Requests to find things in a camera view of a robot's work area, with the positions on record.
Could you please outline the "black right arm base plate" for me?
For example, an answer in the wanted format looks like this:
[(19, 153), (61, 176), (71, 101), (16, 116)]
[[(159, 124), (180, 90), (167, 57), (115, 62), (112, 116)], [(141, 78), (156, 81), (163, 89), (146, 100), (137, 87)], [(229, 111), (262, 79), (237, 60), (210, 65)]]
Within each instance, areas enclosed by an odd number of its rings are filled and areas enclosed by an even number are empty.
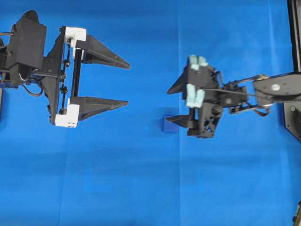
[(301, 141), (301, 102), (284, 103), (285, 128)]

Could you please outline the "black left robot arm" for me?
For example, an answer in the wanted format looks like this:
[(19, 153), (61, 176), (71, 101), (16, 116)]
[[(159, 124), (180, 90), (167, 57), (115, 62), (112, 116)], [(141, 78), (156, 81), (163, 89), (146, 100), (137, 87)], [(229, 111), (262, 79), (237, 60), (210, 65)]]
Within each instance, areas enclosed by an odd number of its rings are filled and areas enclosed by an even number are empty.
[(79, 121), (127, 105), (127, 101), (79, 96), (82, 64), (130, 67), (84, 28), (61, 27), (47, 55), (44, 25), (24, 20), (15, 24), (9, 35), (9, 44), (0, 47), (0, 85), (17, 88), (37, 84), (48, 98), (52, 125), (74, 128)]

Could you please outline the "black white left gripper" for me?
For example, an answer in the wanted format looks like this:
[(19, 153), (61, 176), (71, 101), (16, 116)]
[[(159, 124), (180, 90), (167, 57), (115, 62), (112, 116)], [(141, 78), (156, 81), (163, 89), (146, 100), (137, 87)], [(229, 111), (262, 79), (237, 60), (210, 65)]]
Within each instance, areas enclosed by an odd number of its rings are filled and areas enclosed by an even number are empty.
[(71, 97), (65, 101), (67, 88), (64, 85), (65, 69), (76, 51), (83, 51), (82, 63), (100, 64), (129, 69), (130, 64), (112, 52), (86, 29), (78, 27), (60, 28), (51, 51), (44, 57), (44, 93), (48, 98), (49, 121), (57, 127), (75, 128), (78, 121), (86, 120), (106, 111), (127, 106), (124, 100), (96, 97)]

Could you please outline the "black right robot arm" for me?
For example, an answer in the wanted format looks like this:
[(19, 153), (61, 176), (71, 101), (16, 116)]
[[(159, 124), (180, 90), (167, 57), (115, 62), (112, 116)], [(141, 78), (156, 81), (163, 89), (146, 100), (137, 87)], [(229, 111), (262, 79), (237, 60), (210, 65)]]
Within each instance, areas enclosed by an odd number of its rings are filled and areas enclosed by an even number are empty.
[(182, 93), (189, 108), (189, 114), (170, 116), (167, 120), (187, 128), (188, 136), (212, 138), (225, 108), (231, 114), (254, 111), (265, 117), (275, 102), (299, 102), (301, 74), (292, 72), (271, 77), (259, 74), (223, 83), (221, 72), (204, 57), (190, 55), (183, 73), (167, 93)]

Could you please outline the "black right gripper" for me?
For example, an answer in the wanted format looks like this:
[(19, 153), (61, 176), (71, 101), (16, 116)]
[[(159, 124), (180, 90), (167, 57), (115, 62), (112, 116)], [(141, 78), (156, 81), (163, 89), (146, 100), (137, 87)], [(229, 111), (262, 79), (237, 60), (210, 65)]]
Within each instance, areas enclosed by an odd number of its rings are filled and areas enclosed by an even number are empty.
[[(168, 95), (183, 92), (189, 63), (190, 59), (187, 58), (182, 74), (166, 92)], [(211, 74), (209, 84), (202, 88), (205, 91), (205, 98), (200, 108), (189, 108), (189, 115), (170, 116), (166, 117), (166, 119), (180, 127), (187, 128), (188, 136), (197, 138), (214, 137), (223, 112), (217, 93), (217, 90), (221, 88), (218, 82), (220, 75), (220, 72), (215, 69)]]

